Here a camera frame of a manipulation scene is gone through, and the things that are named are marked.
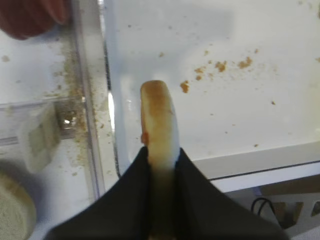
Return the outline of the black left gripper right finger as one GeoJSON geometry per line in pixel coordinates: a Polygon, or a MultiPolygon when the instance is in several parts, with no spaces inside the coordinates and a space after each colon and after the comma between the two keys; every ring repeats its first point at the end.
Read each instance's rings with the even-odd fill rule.
{"type": "Polygon", "coordinates": [[[174,233],[178,240],[287,240],[275,223],[219,191],[183,149],[175,163],[174,233]]]}

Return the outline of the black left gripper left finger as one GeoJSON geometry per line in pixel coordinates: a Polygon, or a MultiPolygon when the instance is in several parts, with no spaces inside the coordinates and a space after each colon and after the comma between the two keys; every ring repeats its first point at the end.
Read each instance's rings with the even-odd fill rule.
{"type": "Polygon", "coordinates": [[[52,228],[46,240],[146,240],[150,232],[150,167],[142,147],[101,198],[52,228]]]}

